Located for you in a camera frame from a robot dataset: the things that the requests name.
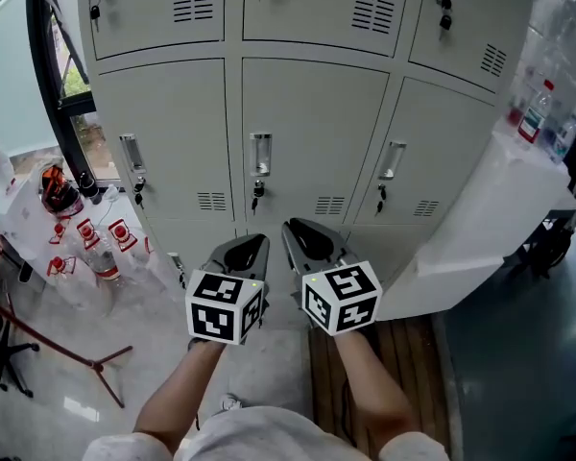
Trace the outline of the brown wooden plank platform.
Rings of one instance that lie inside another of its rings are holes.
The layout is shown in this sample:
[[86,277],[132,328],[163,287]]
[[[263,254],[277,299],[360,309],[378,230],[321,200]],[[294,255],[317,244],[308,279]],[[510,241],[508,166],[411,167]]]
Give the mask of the brown wooden plank platform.
[[[449,457],[462,454],[460,435],[452,432],[443,368],[428,317],[378,322],[368,338],[384,367],[416,409],[419,428],[443,444]],[[333,339],[319,328],[308,332],[313,421],[368,456],[372,435],[362,422]]]

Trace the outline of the black bottle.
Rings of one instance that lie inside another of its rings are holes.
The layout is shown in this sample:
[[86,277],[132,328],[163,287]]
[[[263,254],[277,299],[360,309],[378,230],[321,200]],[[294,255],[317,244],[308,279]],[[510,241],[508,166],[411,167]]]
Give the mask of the black bottle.
[[93,205],[98,205],[102,201],[102,194],[95,181],[95,178],[88,172],[83,171],[79,177],[79,187],[81,193]]

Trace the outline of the person's white shirt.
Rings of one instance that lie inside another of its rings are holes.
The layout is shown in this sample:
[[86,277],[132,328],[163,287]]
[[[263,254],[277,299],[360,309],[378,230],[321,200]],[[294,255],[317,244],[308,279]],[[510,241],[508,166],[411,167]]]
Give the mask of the person's white shirt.
[[94,440],[82,461],[372,461],[302,415],[279,407],[252,406],[208,419],[174,454],[149,434]]

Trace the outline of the person's right forearm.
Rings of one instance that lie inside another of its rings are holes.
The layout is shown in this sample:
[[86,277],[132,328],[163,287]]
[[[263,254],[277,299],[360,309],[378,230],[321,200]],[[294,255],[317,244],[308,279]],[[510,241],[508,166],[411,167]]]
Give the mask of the person's right forearm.
[[357,331],[336,335],[334,341],[345,367],[360,417],[378,449],[395,437],[419,429],[407,396]]

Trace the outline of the grey locker door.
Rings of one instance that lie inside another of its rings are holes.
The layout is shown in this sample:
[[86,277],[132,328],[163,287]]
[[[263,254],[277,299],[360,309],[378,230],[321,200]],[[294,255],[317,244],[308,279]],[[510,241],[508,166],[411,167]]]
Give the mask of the grey locker door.
[[284,59],[242,62],[247,219],[344,221],[389,74]]

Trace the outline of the person's left forearm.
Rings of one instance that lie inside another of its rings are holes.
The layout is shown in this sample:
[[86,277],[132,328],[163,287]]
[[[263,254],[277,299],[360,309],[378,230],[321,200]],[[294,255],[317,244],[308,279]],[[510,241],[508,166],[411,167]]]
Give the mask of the person's left forearm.
[[174,455],[195,422],[225,345],[197,342],[143,405],[134,432],[157,439]]

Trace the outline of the brown wooden coat stand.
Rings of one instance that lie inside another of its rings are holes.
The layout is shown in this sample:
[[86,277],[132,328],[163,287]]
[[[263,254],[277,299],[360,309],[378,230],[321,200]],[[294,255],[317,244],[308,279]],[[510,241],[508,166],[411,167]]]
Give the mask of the brown wooden coat stand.
[[51,350],[53,350],[59,354],[62,354],[64,356],[74,360],[77,363],[80,363],[80,364],[86,366],[88,369],[90,369],[96,375],[96,377],[98,377],[98,379],[101,381],[102,385],[106,388],[106,390],[108,391],[108,393],[112,397],[112,399],[115,401],[115,403],[121,409],[125,408],[125,403],[118,397],[118,395],[115,393],[115,391],[111,388],[111,386],[109,385],[109,383],[105,379],[104,369],[105,369],[105,365],[107,363],[109,363],[110,361],[112,361],[113,359],[116,359],[116,358],[118,358],[118,357],[120,357],[120,356],[122,356],[128,352],[132,352],[133,346],[127,346],[127,347],[125,347],[121,350],[118,350],[117,352],[114,352],[110,355],[107,355],[101,359],[89,359],[89,358],[85,358],[85,357],[83,357],[77,353],[70,351],[66,347],[63,347],[62,345],[56,343],[55,341],[51,340],[50,338],[44,336],[43,334],[41,334],[37,330],[35,330],[35,329],[31,328],[29,325],[25,324],[22,320],[17,318],[12,311],[8,310],[7,308],[5,308],[1,305],[0,305],[0,316],[2,318],[4,318],[5,320],[14,324],[17,328],[21,329],[23,332],[27,333],[28,335],[30,335],[31,337],[36,339],[37,342],[39,342],[40,344],[48,347],[49,349],[51,349]]

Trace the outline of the orange black bag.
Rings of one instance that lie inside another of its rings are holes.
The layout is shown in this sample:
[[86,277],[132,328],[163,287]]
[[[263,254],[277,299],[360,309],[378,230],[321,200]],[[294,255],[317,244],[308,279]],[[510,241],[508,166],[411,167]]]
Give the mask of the orange black bag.
[[41,174],[41,202],[58,219],[73,217],[84,209],[79,190],[63,175],[56,164],[47,166]]

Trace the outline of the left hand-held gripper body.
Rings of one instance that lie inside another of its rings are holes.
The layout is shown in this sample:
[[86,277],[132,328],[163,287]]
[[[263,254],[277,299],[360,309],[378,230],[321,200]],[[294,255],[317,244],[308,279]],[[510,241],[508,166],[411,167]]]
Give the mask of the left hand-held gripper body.
[[241,345],[262,324],[269,307],[267,265],[230,270],[210,259],[195,270],[185,290],[188,332],[192,337]]

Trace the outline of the white water dispenser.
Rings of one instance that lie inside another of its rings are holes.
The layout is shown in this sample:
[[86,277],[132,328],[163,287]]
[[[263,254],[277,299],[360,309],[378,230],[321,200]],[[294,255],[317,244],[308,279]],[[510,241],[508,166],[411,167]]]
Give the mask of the white water dispenser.
[[41,201],[39,171],[33,170],[26,178],[16,178],[12,190],[0,199],[0,233],[47,285],[56,288],[56,277],[48,274],[49,263],[56,256],[69,256],[60,243],[56,225],[63,226],[62,236],[72,221],[71,217],[56,217]]

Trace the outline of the red cap clear bottle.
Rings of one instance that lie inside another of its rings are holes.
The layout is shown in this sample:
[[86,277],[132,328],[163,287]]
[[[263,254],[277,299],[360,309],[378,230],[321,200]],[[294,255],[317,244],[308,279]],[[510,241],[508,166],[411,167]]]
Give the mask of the red cap clear bottle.
[[551,110],[553,90],[554,84],[548,79],[544,80],[542,89],[529,104],[517,127],[518,134],[530,144],[535,143]]

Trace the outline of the grey metal locker cabinet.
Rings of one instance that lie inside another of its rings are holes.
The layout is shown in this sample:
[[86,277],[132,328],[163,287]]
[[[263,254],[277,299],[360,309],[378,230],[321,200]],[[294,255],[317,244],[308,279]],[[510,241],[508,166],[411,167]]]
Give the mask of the grey metal locker cabinet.
[[239,235],[271,241],[265,326],[306,325],[279,224],[247,219],[245,59],[389,74],[344,221],[389,287],[460,195],[516,71],[533,0],[79,0],[97,112],[135,211],[186,270]]

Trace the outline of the clear plastic bag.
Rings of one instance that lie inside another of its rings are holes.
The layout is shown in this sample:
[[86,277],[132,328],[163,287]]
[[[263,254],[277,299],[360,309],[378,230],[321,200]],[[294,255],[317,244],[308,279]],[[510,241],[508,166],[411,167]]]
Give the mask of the clear plastic bag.
[[[546,79],[554,84],[551,110],[535,143],[530,144],[517,127]],[[571,115],[576,116],[576,0],[534,0],[506,120],[519,139],[551,159],[556,133]]]

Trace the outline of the black window frame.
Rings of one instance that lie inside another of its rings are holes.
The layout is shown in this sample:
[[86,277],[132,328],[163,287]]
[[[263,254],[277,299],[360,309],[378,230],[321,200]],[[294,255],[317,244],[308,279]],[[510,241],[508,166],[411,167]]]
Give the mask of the black window frame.
[[25,11],[40,97],[66,173],[75,182],[120,182],[92,95],[78,0],[25,0]]

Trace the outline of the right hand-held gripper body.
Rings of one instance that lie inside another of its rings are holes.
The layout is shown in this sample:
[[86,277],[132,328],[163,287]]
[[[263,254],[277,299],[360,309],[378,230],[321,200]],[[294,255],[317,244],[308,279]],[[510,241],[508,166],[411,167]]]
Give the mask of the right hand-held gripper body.
[[374,322],[383,290],[368,261],[319,270],[291,263],[291,269],[296,275],[294,298],[313,327],[336,336]]

